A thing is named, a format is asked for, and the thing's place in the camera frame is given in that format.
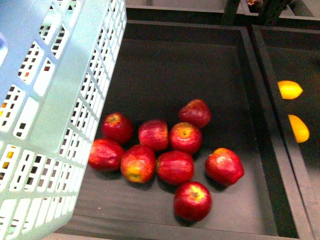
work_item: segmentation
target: plastic basket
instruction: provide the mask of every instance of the plastic basket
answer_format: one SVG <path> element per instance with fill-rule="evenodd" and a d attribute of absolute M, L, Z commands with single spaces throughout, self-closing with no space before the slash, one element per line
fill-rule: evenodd
<path fill-rule="evenodd" d="M 125 0 L 0 2 L 0 239 L 71 218 L 126 23 Z"/>

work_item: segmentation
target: red apple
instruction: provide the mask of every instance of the red apple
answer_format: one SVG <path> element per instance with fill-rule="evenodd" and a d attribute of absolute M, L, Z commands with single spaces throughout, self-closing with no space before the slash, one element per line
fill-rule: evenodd
<path fill-rule="evenodd" d="M 124 145 L 134 135 L 134 126 L 129 118 L 120 112 L 106 116 L 102 124 L 102 135 Z"/>
<path fill-rule="evenodd" d="M 179 111 L 180 122 L 195 125 L 199 129 L 210 122 L 211 112 L 205 101 L 194 99 Z"/>
<path fill-rule="evenodd" d="M 183 151 L 165 152 L 157 159 L 156 172 L 167 184 L 184 184 L 194 176 L 194 159 Z"/>
<path fill-rule="evenodd" d="M 188 122 L 180 122 L 169 132 L 169 141 L 173 150 L 195 154 L 202 143 L 201 131 Z"/>
<path fill-rule="evenodd" d="M 130 182 L 146 183 L 156 170 L 156 154 L 147 145 L 135 145 L 122 157 L 120 170 Z"/>
<path fill-rule="evenodd" d="M 115 141 L 107 138 L 94 140 L 88 164 L 100 172 L 112 172 L 120 168 L 125 150 Z"/>
<path fill-rule="evenodd" d="M 197 181 L 180 185 L 174 195 L 173 208 L 177 216 L 188 221 L 200 221 L 210 212 L 212 198 L 209 190 Z"/>
<path fill-rule="evenodd" d="M 205 171 L 210 178 L 224 186 L 235 184 L 245 174 L 240 158 L 226 148 L 218 148 L 208 157 Z"/>
<path fill-rule="evenodd" d="M 165 150 L 169 145 L 168 125 L 164 120 L 144 122 L 138 131 L 140 144 L 148 145 L 154 151 Z"/>

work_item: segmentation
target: dark gray surface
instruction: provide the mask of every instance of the dark gray surface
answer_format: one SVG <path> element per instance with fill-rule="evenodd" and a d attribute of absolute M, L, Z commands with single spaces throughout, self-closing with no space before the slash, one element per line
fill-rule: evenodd
<path fill-rule="evenodd" d="M 185 103 L 204 99 L 213 117 L 202 130 L 203 148 L 194 156 L 192 180 L 209 188 L 213 208 L 192 227 L 276 235 L 236 59 L 233 46 L 125 39 L 102 116 L 121 111 L 135 123 L 163 118 L 172 126 Z M 216 189 L 204 173 L 207 157 L 218 147 L 234 150 L 245 169 L 244 177 L 224 190 Z M 173 212 L 173 193 L 174 188 L 158 178 L 135 185 L 120 174 L 103 176 L 87 168 L 74 214 L 180 226 Z"/>
<path fill-rule="evenodd" d="M 128 24 L 99 127 L 107 114 L 123 112 L 136 126 L 128 148 L 138 143 L 143 121 L 162 118 L 172 127 L 182 106 L 204 99 L 212 120 L 202 129 L 193 180 L 211 191 L 213 208 L 202 221 L 184 222 L 173 212 L 175 188 L 156 176 L 132 184 L 119 172 L 101 174 L 88 167 L 74 216 L 60 231 L 159 240 L 297 238 L 298 232 L 311 239 L 262 82 L 244 28 Z M 228 188 L 204 173 L 206 158 L 218 147 L 234 150 L 244 165 L 244 177 Z"/>

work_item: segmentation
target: lemon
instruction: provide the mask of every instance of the lemon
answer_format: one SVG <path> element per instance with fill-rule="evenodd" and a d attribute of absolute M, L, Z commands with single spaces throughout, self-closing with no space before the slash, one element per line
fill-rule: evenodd
<path fill-rule="evenodd" d="M 296 142 L 300 144 L 307 141 L 310 133 L 305 123 L 295 115 L 288 116 Z"/>
<path fill-rule="evenodd" d="M 301 86 L 289 80 L 278 81 L 278 87 L 283 99 L 292 100 L 300 96 L 303 92 Z"/>

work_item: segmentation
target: basket slot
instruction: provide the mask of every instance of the basket slot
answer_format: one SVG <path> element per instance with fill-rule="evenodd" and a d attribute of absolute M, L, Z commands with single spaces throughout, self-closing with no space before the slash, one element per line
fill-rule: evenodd
<path fill-rule="evenodd" d="M 46 159 L 42 174 L 40 175 L 40 181 L 36 189 L 38 192 L 44 192 L 47 189 L 50 181 L 50 176 L 52 175 L 52 172 L 54 170 L 54 166 L 55 160 L 48 157 Z"/>
<path fill-rule="evenodd" d="M 11 85 L 0 108 L 0 131 L 7 132 L 10 129 L 23 104 L 25 94 L 25 91 Z"/>
<path fill-rule="evenodd" d="M 31 128 L 33 120 L 38 111 L 39 103 L 28 97 L 25 106 L 21 112 L 19 120 L 14 128 L 13 135 L 20 138 L 26 139 L 26 136 Z"/>
<path fill-rule="evenodd" d="M 7 145 L 0 160 L 0 192 L 3 191 L 15 170 L 20 147 Z"/>
<path fill-rule="evenodd" d="M 24 186 L 24 190 L 27 192 L 32 192 L 35 188 L 39 185 L 38 180 L 40 179 L 44 165 L 47 159 L 44 155 L 36 155 L 35 159 L 33 160 L 33 164 L 31 167 L 31 171 L 28 175 L 26 184 Z"/>
<path fill-rule="evenodd" d="M 57 203 L 57 207 L 56 207 L 56 211 L 55 211 L 55 214 L 54 214 L 54 218 L 59 218 L 62 214 L 62 209 L 64 207 L 64 204 L 65 204 L 65 200 L 66 200 L 66 197 L 65 196 L 61 196 L 58 200 L 58 203 Z"/>
<path fill-rule="evenodd" d="M 46 58 L 38 77 L 35 80 L 33 89 L 37 94 L 43 96 L 48 88 L 55 70 L 55 65 L 49 58 Z"/>
<path fill-rule="evenodd" d="M 49 209 L 49 206 L 50 206 L 50 202 L 51 202 L 51 197 L 45 197 L 43 199 L 41 207 L 40 207 L 39 214 L 38 214 L 36 222 L 35 222 L 35 226 L 36 227 L 44 224 L 46 216 L 47 216 L 47 213 L 48 213 L 48 209 Z"/>
<path fill-rule="evenodd" d="M 32 200 L 31 206 L 29 208 L 29 212 L 26 216 L 25 223 L 23 225 L 22 232 L 30 231 L 32 229 L 32 227 L 34 226 L 35 221 L 38 216 L 40 206 L 41 206 L 41 201 L 42 201 L 42 199 L 39 197 L 34 198 Z"/>
<path fill-rule="evenodd" d="M 65 44 L 67 43 L 68 39 L 68 33 L 63 25 L 60 26 L 58 34 L 55 36 L 55 39 L 53 41 L 51 51 L 53 55 L 58 59 L 61 56 L 61 53 L 63 51 L 63 48 L 65 47 Z"/>
<path fill-rule="evenodd" d="M 25 223 L 25 217 L 27 215 L 27 210 L 29 208 L 31 200 L 29 198 L 24 198 L 19 201 L 19 204 L 15 210 L 15 214 L 9 229 L 9 236 L 7 239 L 13 239 L 18 236 L 23 224 Z"/>
<path fill-rule="evenodd" d="M 0 239 L 4 239 L 6 231 L 10 232 L 9 223 L 16 208 L 16 199 L 4 200 L 0 208 Z"/>
<path fill-rule="evenodd" d="M 62 168 L 62 162 L 61 161 L 55 161 L 54 167 L 53 167 L 53 171 L 52 174 L 50 176 L 50 180 L 49 180 L 49 184 L 47 187 L 47 191 L 52 193 L 54 192 L 54 190 L 56 189 L 56 185 L 59 179 L 59 175 L 60 175 L 60 171 Z"/>
<path fill-rule="evenodd" d="M 32 167 L 35 153 L 33 151 L 24 150 L 16 168 L 13 180 L 10 184 L 10 191 L 20 191 L 27 183 L 27 175 Z"/>
<path fill-rule="evenodd" d="M 31 44 L 29 51 L 27 52 L 18 71 L 18 76 L 26 84 L 30 84 L 33 81 L 43 56 L 44 51 L 34 41 Z"/>

